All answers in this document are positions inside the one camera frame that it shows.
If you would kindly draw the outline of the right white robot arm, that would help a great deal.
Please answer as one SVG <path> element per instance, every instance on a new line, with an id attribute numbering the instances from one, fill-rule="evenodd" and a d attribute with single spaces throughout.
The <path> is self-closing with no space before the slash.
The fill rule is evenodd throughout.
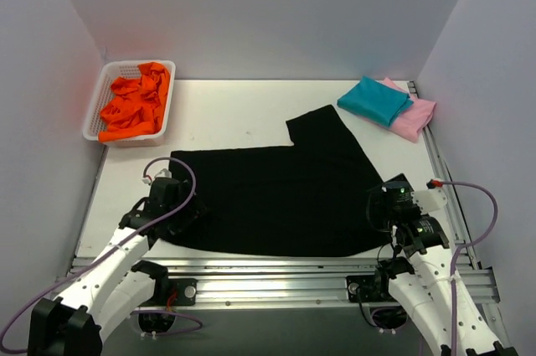
<path id="1" fill-rule="evenodd" d="M 435 355 L 514 355 L 488 326 L 457 270 L 464 250 L 448 239 L 433 215 L 448 203 L 445 181 L 424 191 L 404 174 L 370 192 L 367 210 L 384 225 L 393 254 L 378 263 L 375 296 L 394 299 Z"/>

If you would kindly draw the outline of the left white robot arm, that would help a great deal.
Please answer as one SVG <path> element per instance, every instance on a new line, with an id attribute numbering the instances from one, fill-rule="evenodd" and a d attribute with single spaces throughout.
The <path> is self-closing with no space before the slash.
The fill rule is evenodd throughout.
<path id="1" fill-rule="evenodd" d="M 173 282 L 168 269 L 144 260 L 159 241 L 181 234 L 206 211 L 196 181 L 155 178 L 148 196 L 123 215 L 108 245 L 55 299 L 31 312 L 28 354 L 99 355 L 132 314 L 156 337 L 169 332 L 175 304 L 194 303 L 193 279 Z"/>

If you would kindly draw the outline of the black t-shirt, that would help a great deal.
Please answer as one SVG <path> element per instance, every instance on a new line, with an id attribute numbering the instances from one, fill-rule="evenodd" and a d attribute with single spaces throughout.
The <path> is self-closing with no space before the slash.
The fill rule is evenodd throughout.
<path id="1" fill-rule="evenodd" d="M 332 106 L 287 122 L 289 147 L 175 151 L 207 213 L 171 244 L 245 255 L 344 257 L 385 245 L 368 209 L 382 179 Z"/>

